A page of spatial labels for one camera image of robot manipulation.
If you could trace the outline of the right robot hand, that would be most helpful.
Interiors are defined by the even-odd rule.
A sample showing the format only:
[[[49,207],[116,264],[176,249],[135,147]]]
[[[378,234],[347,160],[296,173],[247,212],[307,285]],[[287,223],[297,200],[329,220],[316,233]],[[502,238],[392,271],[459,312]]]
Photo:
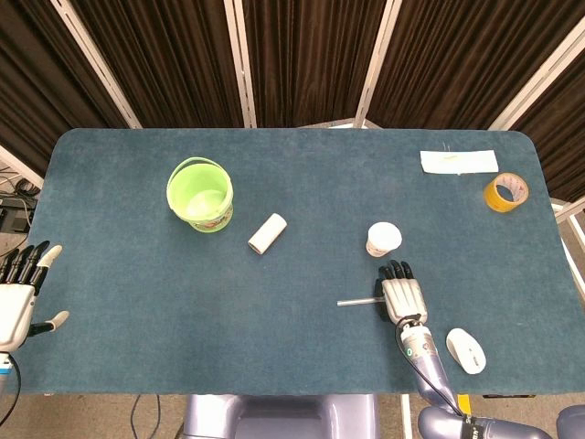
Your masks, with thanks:
[[[379,267],[374,294],[381,300],[378,310],[383,319],[397,327],[409,321],[426,323],[428,311],[423,294],[407,262],[390,260]]]

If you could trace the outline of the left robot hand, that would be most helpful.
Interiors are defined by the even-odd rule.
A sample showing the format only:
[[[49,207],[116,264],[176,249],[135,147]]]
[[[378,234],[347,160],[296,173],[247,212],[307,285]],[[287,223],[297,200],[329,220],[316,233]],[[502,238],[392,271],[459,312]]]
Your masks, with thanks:
[[[60,256],[60,244],[49,241],[14,248],[0,261],[0,354],[12,354],[30,337],[55,332],[69,318],[69,311],[58,312],[49,320],[33,323],[40,289],[49,268]]]

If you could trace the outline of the small white cup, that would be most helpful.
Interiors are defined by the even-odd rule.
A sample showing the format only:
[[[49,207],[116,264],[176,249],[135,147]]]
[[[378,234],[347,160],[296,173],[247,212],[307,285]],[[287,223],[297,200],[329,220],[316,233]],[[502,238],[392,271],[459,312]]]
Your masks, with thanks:
[[[368,229],[366,250],[370,256],[383,257],[395,251],[401,243],[399,228],[390,222],[380,221]]]

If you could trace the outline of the white computer mouse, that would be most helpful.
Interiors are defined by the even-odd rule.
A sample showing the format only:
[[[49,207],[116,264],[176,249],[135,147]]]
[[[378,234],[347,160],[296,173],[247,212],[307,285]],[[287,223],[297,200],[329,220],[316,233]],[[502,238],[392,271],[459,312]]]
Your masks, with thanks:
[[[486,357],[477,340],[462,328],[452,329],[446,337],[446,347],[453,359],[470,375],[481,373]]]

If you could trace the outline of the black equipment box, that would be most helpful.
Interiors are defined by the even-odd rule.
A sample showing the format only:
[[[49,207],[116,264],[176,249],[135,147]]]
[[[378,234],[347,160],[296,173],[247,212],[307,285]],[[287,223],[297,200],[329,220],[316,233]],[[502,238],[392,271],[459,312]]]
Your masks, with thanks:
[[[36,206],[35,198],[0,196],[0,232],[28,234]]]

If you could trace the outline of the blue table mat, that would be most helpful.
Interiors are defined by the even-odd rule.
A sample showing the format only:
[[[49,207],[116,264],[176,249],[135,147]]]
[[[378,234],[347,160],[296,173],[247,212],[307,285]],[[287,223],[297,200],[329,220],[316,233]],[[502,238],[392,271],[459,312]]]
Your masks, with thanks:
[[[494,150],[497,173],[437,175],[420,151]],[[233,216],[203,233],[169,208],[189,157],[229,174]],[[527,201],[491,210],[484,188],[522,177]],[[272,214],[287,227],[248,244]],[[372,305],[381,260],[367,231],[395,224],[394,258],[419,281],[452,387],[585,391],[585,312],[535,147],[519,132],[392,129],[74,129],[57,141],[29,239],[63,247],[34,318],[69,311],[16,353],[25,393],[411,392],[394,327]],[[482,347],[467,374],[454,328]]]

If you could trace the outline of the yellow tape roll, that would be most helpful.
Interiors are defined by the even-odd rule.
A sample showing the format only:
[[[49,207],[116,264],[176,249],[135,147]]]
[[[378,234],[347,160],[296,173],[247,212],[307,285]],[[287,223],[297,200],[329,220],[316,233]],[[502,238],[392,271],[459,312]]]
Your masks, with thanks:
[[[526,181],[513,173],[496,176],[484,188],[484,202],[493,211],[508,213],[524,204],[529,197]]]

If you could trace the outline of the white paper sheet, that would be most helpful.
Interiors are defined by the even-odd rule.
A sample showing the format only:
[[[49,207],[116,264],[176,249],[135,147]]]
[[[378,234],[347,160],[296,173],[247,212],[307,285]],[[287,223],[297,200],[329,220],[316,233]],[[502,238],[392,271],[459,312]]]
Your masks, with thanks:
[[[428,174],[463,175],[497,173],[495,151],[420,151],[422,170]]]

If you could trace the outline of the white cardboard roll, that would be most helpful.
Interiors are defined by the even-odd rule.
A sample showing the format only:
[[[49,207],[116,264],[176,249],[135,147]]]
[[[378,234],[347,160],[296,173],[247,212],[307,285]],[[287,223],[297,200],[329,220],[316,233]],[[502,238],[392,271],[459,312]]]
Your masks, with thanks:
[[[272,213],[248,240],[249,246],[259,255],[263,255],[287,227],[286,220],[277,213]]]

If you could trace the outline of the lavender robot torso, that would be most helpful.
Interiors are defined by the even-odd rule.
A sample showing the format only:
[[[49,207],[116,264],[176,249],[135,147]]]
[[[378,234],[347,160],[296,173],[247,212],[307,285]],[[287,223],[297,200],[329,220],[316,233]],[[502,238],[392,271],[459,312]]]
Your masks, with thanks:
[[[187,397],[180,439],[380,439],[373,394]]]

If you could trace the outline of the green plastic bucket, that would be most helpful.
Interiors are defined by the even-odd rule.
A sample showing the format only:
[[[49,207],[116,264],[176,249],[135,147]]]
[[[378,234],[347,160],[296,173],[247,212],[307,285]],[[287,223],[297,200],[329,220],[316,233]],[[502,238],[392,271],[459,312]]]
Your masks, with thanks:
[[[220,231],[233,216],[230,176],[205,157],[189,157],[180,163],[167,181],[165,194],[177,217],[199,232]]]

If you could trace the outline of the brown curtain partition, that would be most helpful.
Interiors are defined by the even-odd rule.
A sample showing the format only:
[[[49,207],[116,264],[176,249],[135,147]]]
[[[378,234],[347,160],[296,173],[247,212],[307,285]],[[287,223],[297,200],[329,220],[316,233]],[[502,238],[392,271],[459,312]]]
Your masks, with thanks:
[[[69,0],[145,128],[239,128],[223,0]],[[242,0],[256,121],[356,115],[386,0]],[[367,119],[485,129],[585,17],[585,0],[402,0]],[[73,128],[126,122],[50,0],[0,0],[0,145],[44,175]],[[585,196],[585,51],[512,124],[548,192]]]

